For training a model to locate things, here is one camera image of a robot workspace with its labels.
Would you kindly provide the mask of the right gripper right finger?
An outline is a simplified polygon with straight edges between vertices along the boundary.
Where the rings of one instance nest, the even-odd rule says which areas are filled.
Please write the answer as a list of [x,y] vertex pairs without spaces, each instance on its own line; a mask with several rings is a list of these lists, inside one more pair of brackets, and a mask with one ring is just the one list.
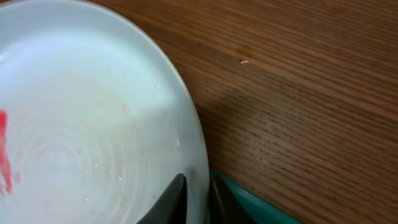
[[210,179],[211,224],[256,224],[220,177]]

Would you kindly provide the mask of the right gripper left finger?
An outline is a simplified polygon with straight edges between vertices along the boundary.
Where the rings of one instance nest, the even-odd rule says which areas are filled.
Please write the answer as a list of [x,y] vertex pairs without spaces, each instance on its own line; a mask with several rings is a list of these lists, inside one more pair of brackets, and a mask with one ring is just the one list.
[[137,224],[186,224],[187,178],[177,174]]

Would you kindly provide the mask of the light blue plate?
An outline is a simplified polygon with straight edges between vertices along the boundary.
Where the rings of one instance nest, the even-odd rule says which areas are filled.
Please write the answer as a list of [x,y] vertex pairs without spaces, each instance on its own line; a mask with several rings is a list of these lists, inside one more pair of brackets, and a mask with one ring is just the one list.
[[205,223],[208,159],[160,47],[88,1],[1,4],[2,223],[136,223],[177,174]]

